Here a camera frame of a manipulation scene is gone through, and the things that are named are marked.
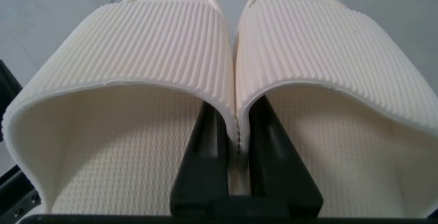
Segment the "slipper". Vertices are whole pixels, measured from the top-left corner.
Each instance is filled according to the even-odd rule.
[[[322,193],[320,216],[438,208],[438,98],[372,19],[336,0],[249,0],[235,69],[240,160],[266,95]]]
[[[170,214],[203,101],[237,150],[231,57],[214,0],[125,0],[94,11],[3,118],[42,213]]]

